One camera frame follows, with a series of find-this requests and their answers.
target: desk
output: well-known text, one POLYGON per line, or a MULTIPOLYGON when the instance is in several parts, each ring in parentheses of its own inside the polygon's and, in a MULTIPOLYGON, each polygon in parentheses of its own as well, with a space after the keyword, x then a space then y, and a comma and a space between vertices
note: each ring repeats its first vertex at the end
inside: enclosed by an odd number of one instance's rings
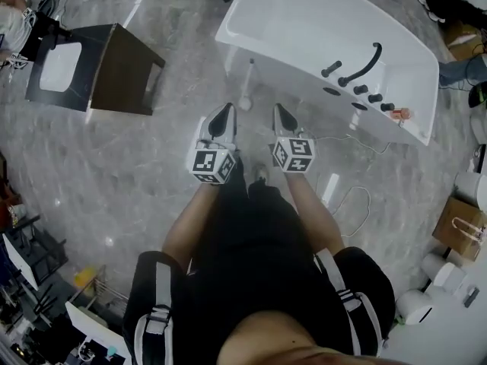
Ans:
POLYGON ((9 259, 11 260, 12 264, 14 264, 15 268, 17 268, 27 282, 32 285, 32 288, 35 290, 39 290, 39 286, 37 285, 36 278, 34 277, 32 268, 30 267, 29 263, 22 258, 20 253, 14 248, 14 245, 11 244, 9 238, 6 237, 5 234, 2 234, 3 240, 5 242, 5 248, 7 249, 7 254, 9 259))
POLYGON ((116 334, 90 318, 70 302, 67 301, 65 305, 74 327, 85 334, 87 338, 91 338, 105 348, 113 346, 116 349, 116 353, 125 358, 123 365, 132 365, 132 356, 121 335, 116 334))

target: shoe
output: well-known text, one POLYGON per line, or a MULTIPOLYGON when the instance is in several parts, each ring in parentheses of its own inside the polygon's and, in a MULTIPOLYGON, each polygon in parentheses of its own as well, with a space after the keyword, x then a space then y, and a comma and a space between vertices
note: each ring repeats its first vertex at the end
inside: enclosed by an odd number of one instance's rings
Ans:
POLYGON ((426 0, 418 0, 418 2, 423 6, 425 7, 428 11, 430 11, 429 9, 429 6, 428 6, 428 3, 426 2, 426 0))
POLYGON ((432 21, 439 21, 440 23, 444 23, 445 19, 433 14, 433 12, 428 12, 428 16, 432 21))
POLYGON ((256 166, 253 167, 253 181, 257 182, 263 180, 264 184, 267 185, 269 181, 269 171, 267 170, 266 165, 263 163, 258 163, 256 166))

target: black knob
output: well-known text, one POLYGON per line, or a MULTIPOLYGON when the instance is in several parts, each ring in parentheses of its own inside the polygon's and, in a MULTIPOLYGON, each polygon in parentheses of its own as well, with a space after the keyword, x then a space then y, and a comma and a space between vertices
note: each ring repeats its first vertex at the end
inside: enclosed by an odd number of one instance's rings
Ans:
POLYGON ((368 92, 367 85, 361 85, 360 87, 353 88, 354 94, 366 94, 368 92))
POLYGON ((394 111, 396 109, 396 106, 394 103, 382 103, 380 105, 380 110, 382 112, 387 112, 387 111, 394 111))
POLYGON ((340 66, 342 66, 342 61, 337 61, 333 65, 330 65, 328 68, 323 69, 321 71, 321 75, 324 78, 328 78, 329 75, 331 75, 336 69, 338 69, 340 66))
POLYGON ((378 103, 379 101, 382 101, 382 95, 381 94, 372 94, 368 97, 368 101, 370 103, 378 103))

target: person's hand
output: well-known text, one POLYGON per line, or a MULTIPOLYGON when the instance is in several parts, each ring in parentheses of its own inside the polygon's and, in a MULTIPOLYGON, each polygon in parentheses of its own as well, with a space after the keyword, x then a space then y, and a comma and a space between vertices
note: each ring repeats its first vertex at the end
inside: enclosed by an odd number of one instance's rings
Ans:
POLYGON ((27 2, 25 0, 0 0, 0 3, 15 7, 21 12, 24 12, 27 9, 27 2))
POLYGON ((2 50, 0 51, 0 62, 5 62, 8 57, 10 57, 11 52, 8 50, 2 50))

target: cardboard box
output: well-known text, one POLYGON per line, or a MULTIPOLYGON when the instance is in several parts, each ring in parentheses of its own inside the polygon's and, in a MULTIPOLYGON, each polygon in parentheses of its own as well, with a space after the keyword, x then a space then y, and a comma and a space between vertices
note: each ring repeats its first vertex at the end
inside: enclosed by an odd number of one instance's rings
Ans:
POLYGON ((444 31, 444 42, 457 61, 472 58, 474 53, 482 51, 482 34, 480 31, 461 21, 450 24, 444 31), (452 45, 452 43, 461 42, 462 39, 468 39, 461 44, 452 45))
POLYGON ((449 198, 433 232, 433 236, 445 246, 455 250, 462 257, 470 261, 475 261, 481 249, 480 243, 472 240, 460 231, 463 230, 473 235, 475 230, 459 221, 455 221, 458 227, 455 228, 452 220, 456 217, 470 223, 474 227, 481 228, 487 226, 487 215, 477 207, 473 207, 455 198, 449 198))

